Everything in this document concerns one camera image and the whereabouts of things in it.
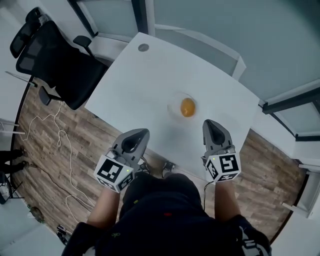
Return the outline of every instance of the white cable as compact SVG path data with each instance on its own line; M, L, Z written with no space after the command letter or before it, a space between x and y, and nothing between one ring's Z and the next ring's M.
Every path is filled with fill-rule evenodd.
M21 137L21 140L22 140L22 141L27 141L28 138L29 138L29 134L30 134L32 122L33 122L35 119L37 119L37 118L39 118L41 121L44 121L44 120L46 120L48 117L51 117L51 116L53 117L53 122L54 122L54 124L55 124L56 127L58 127L58 129L59 129L59 131L58 131L58 138L59 138L59 140L58 140L58 142L57 142L58 148L61 146L60 133L64 133L64 134L65 134L65 136L66 136L66 138L67 138L67 140L69 141L69 144L70 144L70 175L69 175L70 184L71 184L71 186L72 186L74 189L76 189L76 190L79 191L80 193L84 194L84 196L86 197L86 199L92 204L92 206L86 204L84 201L82 201L80 198L78 198L78 197L75 196L74 194L68 195L68 196L65 198L65 204L66 204L66 206L68 207L68 209L69 209L72 217L74 218L74 220L75 220L77 223L79 223L79 221L77 221L77 219L75 218L75 216L72 214L71 209L70 209L70 207L69 207L69 205L68 205L67 199L68 199L69 197L74 197L74 198L80 200L83 204L85 204L86 206L88 206L88 207L90 207L90 208L93 208L93 207L95 206L95 204L87 197L87 195L86 195L84 192L82 192L81 190L79 190L78 188L76 188L76 187L72 184L72 180L71 180L71 174L72 174L72 145L71 145L70 139L69 139L69 137L68 137L68 134L67 134L64 130L61 130L60 127L59 127L59 125L58 125L57 122L56 122L56 117L57 117L57 115L60 113L62 104L63 104L62 101L59 101L59 110L58 110L58 112L57 112L55 115L49 114L49 115L47 115L44 119L42 119L40 116L37 115L37 116L36 116L34 119L32 119L31 122L30 122L29 131L28 131L28 134L27 134L26 138L23 139L22 136L21 136L21 134L20 134L20 137Z

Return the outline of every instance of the black shirt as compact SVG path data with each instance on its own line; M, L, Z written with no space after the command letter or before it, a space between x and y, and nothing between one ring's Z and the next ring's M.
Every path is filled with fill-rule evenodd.
M79 223L62 255L82 256L89 248L97 256L271 255L267 237L243 216L219 222L179 192L150 193L120 217L110 230Z

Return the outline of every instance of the wooden floor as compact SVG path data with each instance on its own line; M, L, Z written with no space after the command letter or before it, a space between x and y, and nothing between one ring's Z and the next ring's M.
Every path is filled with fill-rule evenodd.
M20 129L28 131L29 124L35 116L44 118L49 114L56 114L58 108L57 101L44 106L39 100L38 88L31 87L21 111ZM72 182L95 202L103 188L93 176L96 163L120 133L84 107L73 111L63 104L56 122L67 132L72 144ZM27 161L49 172L52 179L62 188L86 202L84 196L70 185L70 146L65 135L61 135L61 147L57 146L57 132L58 128L52 116L45 121L36 119L32 123L28 140L22 141L20 136L16 136L14 147L24 145L28 152ZM163 166L163 159L148 149L145 157L153 167L155 175L158 175L160 167ZM281 203L294 203L305 173L298 168L294 160L252 130L245 140L240 157L242 173L235 179L234 184L241 212L254 227L271 239L289 213ZM186 175L195 183L203 199L203 189L207 182ZM70 231L75 228L77 222L66 206L68 194L53 184L46 173L29 167L15 174L14 178L16 183L23 182L19 193L25 197L28 204L42 211L46 224L52 230L55 230L58 224ZM212 217L214 188L214 185L210 185L206 191L205 210ZM75 218L78 221L86 221L90 212L73 198L68 198L68 203Z

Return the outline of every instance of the black pants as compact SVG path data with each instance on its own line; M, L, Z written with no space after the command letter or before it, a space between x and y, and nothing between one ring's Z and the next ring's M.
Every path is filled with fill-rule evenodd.
M160 179L148 173L139 172L123 196L123 207L120 212L120 218L133 206L132 202L141 199L149 193L158 191L180 192L187 196L193 205L202 209L199 191L187 176L180 173L172 173L164 179Z
M22 162L16 165L5 164L8 161L21 157L22 155L23 153L19 149L12 151L0 151L0 172L4 172L5 174L13 174L22 170L25 167Z

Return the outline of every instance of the black cable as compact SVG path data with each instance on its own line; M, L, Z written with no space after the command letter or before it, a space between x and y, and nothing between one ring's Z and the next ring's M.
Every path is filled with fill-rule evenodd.
M55 184L58 188L60 188L61 190L65 191L69 196L72 196L81 206L83 206L84 208L87 209L87 211L89 211L91 213L91 210L89 210L87 207L85 207L77 198L75 198L72 194L70 194L67 190L65 190L63 187L59 186L57 183L55 183L51 177L51 175L45 171L44 169L42 169L41 167L37 166L36 164L30 164L30 167L33 167L33 168L38 168L40 169L41 171L44 171L50 178L50 180L52 181L53 184Z
M212 182L214 182L214 181L208 182L208 183L204 186L204 189L203 189L203 210L204 210L204 211L206 210L206 189L207 189L207 186L208 186L209 184L211 184Z

